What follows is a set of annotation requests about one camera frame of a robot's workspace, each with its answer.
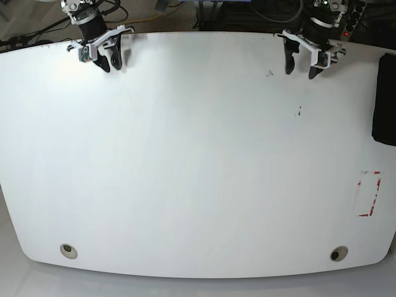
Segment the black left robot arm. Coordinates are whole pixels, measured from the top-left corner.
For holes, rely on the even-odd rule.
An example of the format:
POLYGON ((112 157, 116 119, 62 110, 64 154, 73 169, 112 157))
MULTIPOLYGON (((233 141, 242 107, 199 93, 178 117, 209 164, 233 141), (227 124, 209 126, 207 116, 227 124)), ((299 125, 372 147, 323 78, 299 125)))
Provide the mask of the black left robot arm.
POLYGON ((310 79, 346 55, 341 43, 330 41, 330 34, 338 28, 347 9, 347 1, 313 1, 308 5, 308 16, 298 30, 282 31, 280 37, 283 38, 285 74, 293 72, 293 55, 299 53, 301 46, 310 52, 310 79))

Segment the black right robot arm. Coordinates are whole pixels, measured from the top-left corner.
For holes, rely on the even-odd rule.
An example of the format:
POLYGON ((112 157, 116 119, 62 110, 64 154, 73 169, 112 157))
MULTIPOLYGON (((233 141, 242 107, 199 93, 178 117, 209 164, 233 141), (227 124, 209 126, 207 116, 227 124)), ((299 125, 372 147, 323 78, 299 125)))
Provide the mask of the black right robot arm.
POLYGON ((121 70, 121 35, 133 32, 132 27, 124 24, 114 29, 107 27, 103 17, 121 7, 120 1, 114 1, 113 6, 105 11, 100 10, 102 1, 61 1, 62 11, 70 18, 71 24, 78 26, 81 41, 72 41, 67 50, 78 50, 79 61, 93 62, 105 72, 110 67, 121 70))

